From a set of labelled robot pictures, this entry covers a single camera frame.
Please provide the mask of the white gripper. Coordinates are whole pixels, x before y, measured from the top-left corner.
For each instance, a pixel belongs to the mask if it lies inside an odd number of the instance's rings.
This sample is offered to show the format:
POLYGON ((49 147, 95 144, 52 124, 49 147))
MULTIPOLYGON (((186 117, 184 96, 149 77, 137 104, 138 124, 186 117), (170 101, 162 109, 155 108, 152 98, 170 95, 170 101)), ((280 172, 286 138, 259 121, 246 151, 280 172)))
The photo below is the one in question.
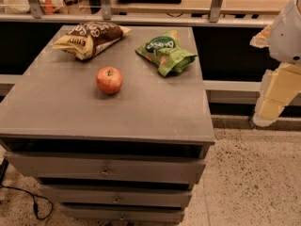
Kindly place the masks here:
POLYGON ((277 120, 284 108, 301 91, 301 0, 290 0, 271 25, 255 35, 251 46, 269 46, 271 58, 281 63, 267 70, 261 80, 260 97, 252 120, 266 127, 277 120))

